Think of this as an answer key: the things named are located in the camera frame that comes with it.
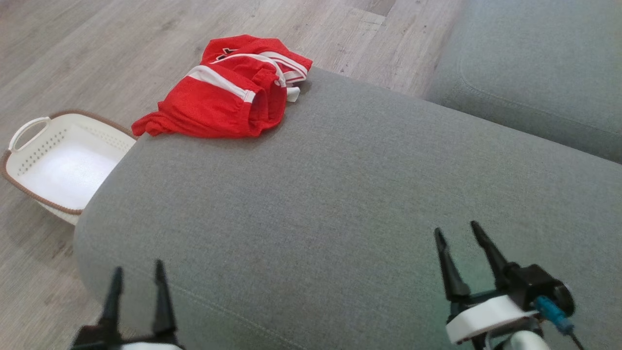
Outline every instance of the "white stripe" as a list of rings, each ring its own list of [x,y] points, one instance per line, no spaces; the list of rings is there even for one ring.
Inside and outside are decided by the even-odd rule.
[[[293,84],[293,83],[297,83],[297,82],[304,82],[305,80],[306,80],[306,78],[302,77],[302,78],[296,78],[296,79],[288,80],[287,83],[288,84]]]
[[[215,87],[222,88],[230,93],[240,97],[244,102],[252,102],[255,98],[255,93],[250,90],[245,90],[229,80],[225,79],[222,75],[216,73],[213,69],[206,65],[197,65],[191,69],[186,77],[197,79],[201,82],[206,82],[214,85]]]
[[[280,87],[285,87],[285,77],[283,76],[283,71],[281,70],[281,68],[279,67],[279,65],[276,64],[276,62],[272,59],[270,59],[269,57],[266,56],[262,56],[262,55],[256,55],[256,54],[235,54],[235,55],[230,55],[227,56],[221,60],[216,60],[214,62],[212,62],[211,64],[218,64],[219,62],[222,62],[224,60],[228,60],[231,59],[233,57],[250,57],[252,59],[256,59],[258,61],[261,62],[267,62],[270,63],[271,65],[274,66],[274,68],[276,68],[276,75],[279,77],[279,82],[277,83],[278,86]]]
[[[280,59],[273,59],[273,60],[274,60],[275,62],[277,62],[278,64],[282,64],[282,65],[284,65],[284,66],[286,66],[286,67],[292,68],[292,67],[288,66],[285,62],[283,62],[283,61],[282,61],[282,60],[280,60]],[[292,76],[292,75],[293,75],[294,77],[291,77],[289,80],[292,80],[292,79],[295,79],[295,78],[302,78],[302,80],[307,79],[306,74],[302,73],[299,69],[296,69],[296,68],[292,68],[292,69],[293,69],[293,70],[291,70],[291,71],[290,71],[290,72],[288,72],[288,73],[291,73],[291,74],[290,74],[290,76]]]
[[[291,69],[298,70],[302,75],[307,76],[309,71],[302,64],[290,59],[287,56],[283,56],[278,52],[266,51],[260,53],[262,56],[270,57],[271,59],[277,59],[283,61],[283,64],[290,67]]]
[[[295,70],[285,72],[283,73],[283,76],[285,76],[285,81],[287,83],[290,83],[290,80],[298,79],[298,78],[302,78],[302,80],[305,80],[305,77],[301,75],[300,73],[296,72]]]

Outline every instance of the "sofa cushion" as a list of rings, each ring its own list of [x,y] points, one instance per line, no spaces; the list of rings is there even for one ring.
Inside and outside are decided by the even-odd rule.
[[[427,99],[622,163],[622,2],[472,0]]]
[[[76,227],[88,289],[102,300],[123,266],[122,319],[148,328],[163,259],[188,349],[453,349],[433,231],[473,291],[490,289],[479,220],[510,260],[573,288],[588,348],[622,344],[622,166],[320,69],[309,80],[258,139],[139,139]]]

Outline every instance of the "sofa seam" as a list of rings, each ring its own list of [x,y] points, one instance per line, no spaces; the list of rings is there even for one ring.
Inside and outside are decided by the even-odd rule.
[[[110,258],[112,260],[118,260],[119,262],[121,262],[121,264],[123,266],[130,266],[127,262],[125,262],[121,258],[114,257],[114,256],[112,256],[112,255],[110,255],[108,253],[105,253],[105,252],[100,252],[100,253],[102,253],[103,255],[105,255],[106,257],[108,257],[108,258]],[[103,263],[106,263],[101,258],[97,258],[97,259],[99,261],[103,262]],[[133,272],[133,273],[139,274],[139,275],[144,275],[144,276],[148,276],[149,275],[148,273],[146,273],[145,271],[143,271],[140,268],[134,268],[134,267],[126,268],[126,267],[124,267],[124,270],[129,270],[130,272]],[[174,288],[174,289],[177,289],[177,290],[179,290],[179,291],[181,291],[183,293],[185,293],[188,296],[190,296],[190,300],[193,303],[205,306],[205,307],[207,307],[208,309],[210,309],[212,311],[216,311],[217,313],[221,314],[222,316],[225,316],[226,318],[229,318],[229,319],[235,321],[236,323],[244,326],[245,328],[248,328],[249,330],[251,330],[255,334],[258,334],[258,335],[260,335],[260,336],[262,336],[262,337],[264,337],[264,338],[266,338],[266,339],[268,339],[268,340],[270,340],[270,341],[272,341],[274,343],[285,345],[289,349],[307,350],[305,347],[297,344],[296,342],[294,342],[294,341],[292,341],[290,339],[287,339],[287,338],[285,338],[285,337],[283,337],[281,335],[278,335],[277,333],[275,333],[275,332],[273,332],[273,331],[271,331],[271,330],[269,330],[269,329],[267,329],[265,327],[262,327],[261,325],[251,321],[250,319],[247,319],[244,316],[239,315],[239,314],[237,314],[237,313],[235,313],[235,312],[233,312],[233,311],[231,311],[231,310],[229,310],[229,309],[227,309],[227,308],[225,308],[225,307],[223,307],[223,306],[221,306],[219,304],[216,304],[214,302],[208,301],[208,300],[206,300],[206,299],[204,299],[204,298],[202,298],[202,297],[192,293],[191,291],[186,290],[185,288],[182,288],[181,286],[174,285],[174,284],[170,284],[169,286]]]
[[[481,8],[481,5],[478,4],[478,8],[477,8],[475,14],[479,13],[480,8]],[[475,22],[473,21],[468,26],[468,29],[465,32],[465,37],[469,37],[470,32],[473,29],[474,25],[475,25]],[[469,88],[470,90],[472,90],[472,92],[475,92],[476,94],[479,94],[482,97],[485,97],[485,98],[487,98],[487,99],[489,99],[489,100],[491,100],[493,102],[499,102],[500,104],[504,104],[504,105],[506,105],[508,107],[515,106],[515,107],[521,108],[523,110],[535,111],[535,112],[538,112],[541,115],[545,115],[545,116],[549,116],[549,117],[554,117],[554,118],[558,118],[558,119],[561,119],[561,120],[565,120],[566,122],[573,123],[573,124],[580,125],[580,126],[584,126],[584,127],[587,127],[587,128],[591,128],[591,129],[594,129],[596,131],[599,131],[599,132],[602,132],[602,133],[605,133],[605,134],[608,134],[608,135],[622,137],[622,135],[620,135],[619,133],[603,130],[603,129],[597,128],[595,126],[592,126],[592,125],[587,125],[587,124],[584,124],[584,123],[580,123],[578,121],[571,120],[571,119],[568,119],[566,117],[557,115],[555,113],[552,113],[552,112],[549,112],[549,111],[546,111],[546,110],[542,110],[540,108],[536,108],[536,107],[531,106],[531,105],[529,105],[527,103],[521,103],[521,102],[517,102],[517,101],[514,101],[514,100],[510,100],[508,98],[497,96],[494,93],[490,93],[490,92],[487,92],[487,91],[484,91],[484,90],[481,90],[481,89],[478,89],[478,88],[474,87],[472,84],[469,84],[467,82],[467,80],[464,77],[464,74],[462,72],[462,60],[464,58],[464,55],[463,55],[464,46],[465,46],[465,40],[462,40],[462,42],[460,43],[460,49],[458,50],[458,60],[457,60],[456,65],[455,65],[455,71],[456,71],[456,75],[458,76],[458,82],[456,83],[454,88],[451,89],[445,95],[445,98],[444,98],[445,101],[449,101],[450,100],[450,96],[452,94],[454,94],[455,91],[458,90],[460,85],[462,84],[462,85],[466,86],[467,88]]]

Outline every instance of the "plastic basket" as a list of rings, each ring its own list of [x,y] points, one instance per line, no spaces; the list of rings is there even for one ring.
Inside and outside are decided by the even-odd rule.
[[[27,130],[41,124],[41,131],[16,147]],[[75,225],[97,188],[135,142],[129,130],[98,115],[62,111],[19,128],[4,153],[2,175]]]

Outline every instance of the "white plastic part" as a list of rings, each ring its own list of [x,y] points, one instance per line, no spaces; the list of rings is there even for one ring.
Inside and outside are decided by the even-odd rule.
[[[550,350],[544,339],[530,331],[514,333],[503,350]]]
[[[47,127],[50,124],[50,120],[51,120],[50,117],[42,116],[41,118],[33,119],[33,120],[29,121],[28,123],[22,125],[22,127],[19,128],[15,132],[15,134],[13,135],[11,140],[9,141],[9,151],[11,151],[11,153],[14,153],[14,152],[18,152],[18,151],[26,148],[26,146],[28,146],[29,143],[33,142],[37,137],[39,137],[47,129]],[[19,138],[26,132],[26,130],[30,129],[31,127],[33,127],[33,126],[35,126],[37,124],[41,124],[41,123],[45,123],[45,126],[44,126],[44,128],[40,132],[38,132],[33,138],[31,138],[29,141],[27,141],[19,149],[15,148],[15,144],[17,143]]]
[[[15,149],[20,135],[43,122],[42,131]],[[22,126],[9,143],[6,171],[37,196],[82,210],[135,142],[123,131],[77,113],[37,118]],[[78,215],[40,204],[71,224],[78,222]]]
[[[456,316],[446,326],[447,335],[456,344],[536,313],[523,311],[507,295],[497,296]]]
[[[182,350],[173,344],[132,343],[121,346],[121,350]]]

